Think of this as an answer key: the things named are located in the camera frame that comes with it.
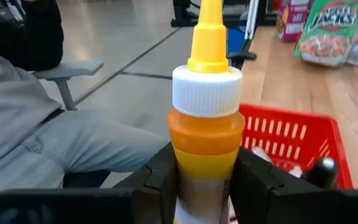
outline wooden counter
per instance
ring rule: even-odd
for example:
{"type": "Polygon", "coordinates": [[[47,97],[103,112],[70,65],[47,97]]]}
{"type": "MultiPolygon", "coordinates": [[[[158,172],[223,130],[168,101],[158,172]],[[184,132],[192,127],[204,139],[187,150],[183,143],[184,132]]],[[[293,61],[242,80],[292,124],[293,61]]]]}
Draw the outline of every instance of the wooden counter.
{"type": "Polygon", "coordinates": [[[242,102],[321,113],[336,119],[352,181],[358,188],[358,68],[327,68],[293,57],[294,44],[259,27],[250,47],[257,60],[244,62],[242,102]]]}

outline yellow nozzle cap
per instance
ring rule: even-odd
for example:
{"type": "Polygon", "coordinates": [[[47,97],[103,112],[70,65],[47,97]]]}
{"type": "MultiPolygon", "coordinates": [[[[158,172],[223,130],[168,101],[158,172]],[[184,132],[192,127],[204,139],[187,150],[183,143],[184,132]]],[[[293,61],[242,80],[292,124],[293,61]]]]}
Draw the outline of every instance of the yellow nozzle cap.
{"type": "Polygon", "coordinates": [[[191,55],[187,61],[187,69],[192,72],[223,73],[229,70],[222,7],[222,0],[201,0],[191,55]]]}

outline black jacket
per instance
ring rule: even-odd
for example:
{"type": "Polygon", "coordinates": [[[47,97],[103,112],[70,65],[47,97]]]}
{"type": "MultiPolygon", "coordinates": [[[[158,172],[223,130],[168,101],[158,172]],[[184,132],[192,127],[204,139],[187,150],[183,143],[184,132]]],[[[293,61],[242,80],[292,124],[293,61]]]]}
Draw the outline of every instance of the black jacket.
{"type": "Polygon", "coordinates": [[[23,1],[22,7],[24,22],[0,15],[0,56],[28,71],[56,67],[63,55],[62,18],[56,1],[23,1]]]}

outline orange liquid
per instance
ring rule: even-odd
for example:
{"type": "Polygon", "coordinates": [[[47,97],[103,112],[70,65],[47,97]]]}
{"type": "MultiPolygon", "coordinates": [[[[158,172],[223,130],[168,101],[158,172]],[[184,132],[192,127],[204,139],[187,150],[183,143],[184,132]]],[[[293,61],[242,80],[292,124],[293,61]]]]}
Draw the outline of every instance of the orange liquid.
{"type": "Polygon", "coordinates": [[[167,122],[176,149],[202,156],[238,150],[244,129],[244,117],[239,112],[223,118],[195,118],[172,109],[167,122]]]}

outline gray chair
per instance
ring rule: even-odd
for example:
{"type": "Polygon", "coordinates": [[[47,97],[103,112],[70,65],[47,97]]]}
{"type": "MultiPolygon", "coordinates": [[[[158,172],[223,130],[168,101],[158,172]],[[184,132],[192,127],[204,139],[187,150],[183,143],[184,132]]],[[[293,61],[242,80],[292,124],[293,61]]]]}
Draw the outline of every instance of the gray chair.
{"type": "Polygon", "coordinates": [[[66,110],[77,110],[74,105],[67,81],[71,77],[92,76],[103,67],[99,61],[80,61],[71,63],[61,63],[56,68],[46,71],[33,72],[38,79],[54,81],[59,88],[66,110]]]}

